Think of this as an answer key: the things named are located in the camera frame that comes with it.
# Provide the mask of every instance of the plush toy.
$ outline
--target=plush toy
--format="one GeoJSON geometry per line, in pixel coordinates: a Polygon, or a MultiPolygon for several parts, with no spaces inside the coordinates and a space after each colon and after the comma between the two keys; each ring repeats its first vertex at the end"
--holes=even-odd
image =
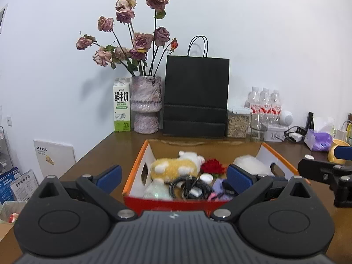
{"type": "Polygon", "coordinates": [[[159,178],[169,183],[184,174],[196,177],[205,159],[195,152],[179,151],[178,155],[178,159],[165,158],[152,163],[150,172],[152,180],[159,178]]]}

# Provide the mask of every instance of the yellow cup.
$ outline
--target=yellow cup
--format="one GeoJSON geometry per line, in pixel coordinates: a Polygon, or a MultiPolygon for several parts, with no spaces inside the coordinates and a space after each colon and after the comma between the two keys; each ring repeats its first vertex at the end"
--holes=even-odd
{"type": "Polygon", "coordinates": [[[335,148],[337,146],[348,146],[349,147],[350,145],[348,143],[342,141],[342,140],[339,140],[339,139],[333,139],[332,143],[333,144],[331,145],[331,148],[330,148],[329,153],[328,153],[328,160],[329,160],[329,162],[343,165],[344,163],[346,163],[346,160],[337,159],[335,157],[335,155],[334,155],[335,148]]]}

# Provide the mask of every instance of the coiled black cable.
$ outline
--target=coiled black cable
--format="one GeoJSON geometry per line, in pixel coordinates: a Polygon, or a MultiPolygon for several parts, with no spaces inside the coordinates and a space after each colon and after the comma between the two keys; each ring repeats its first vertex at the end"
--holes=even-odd
{"type": "Polygon", "coordinates": [[[200,178],[196,178],[194,176],[191,176],[189,174],[180,176],[176,179],[174,179],[169,186],[169,194],[172,198],[176,198],[175,195],[175,186],[179,182],[183,182],[181,186],[181,191],[182,191],[182,196],[186,199],[191,199],[191,200],[201,200],[201,199],[207,199],[208,196],[212,193],[213,189],[211,186],[209,186],[206,182],[202,181],[200,178]],[[192,188],[200,188],[202,190],[202,193],[200,196],[196,197],[192,194],[189,193],[189,191],[192,188]]]}

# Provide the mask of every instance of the vase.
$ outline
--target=vase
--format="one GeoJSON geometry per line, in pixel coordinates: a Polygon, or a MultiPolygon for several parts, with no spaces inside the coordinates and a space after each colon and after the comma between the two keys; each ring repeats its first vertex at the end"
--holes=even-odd
{"type": "Polygon", "coordinates": [[[161,110],[161,77],[133,76],[131,110],[135,112],[134,131],[153,134],[159,130],[157,113],[161,110]]]}

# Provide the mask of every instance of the white sphere device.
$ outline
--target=white sphere device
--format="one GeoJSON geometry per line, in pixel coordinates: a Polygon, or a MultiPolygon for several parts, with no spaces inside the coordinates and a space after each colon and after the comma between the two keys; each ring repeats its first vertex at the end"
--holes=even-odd
{"type": "Polygon", "coordinates": [[[279,123],[284,126],[290,126],[292,122],[293,122],[292,113],[287,110],[281,111],[279,123]]]}

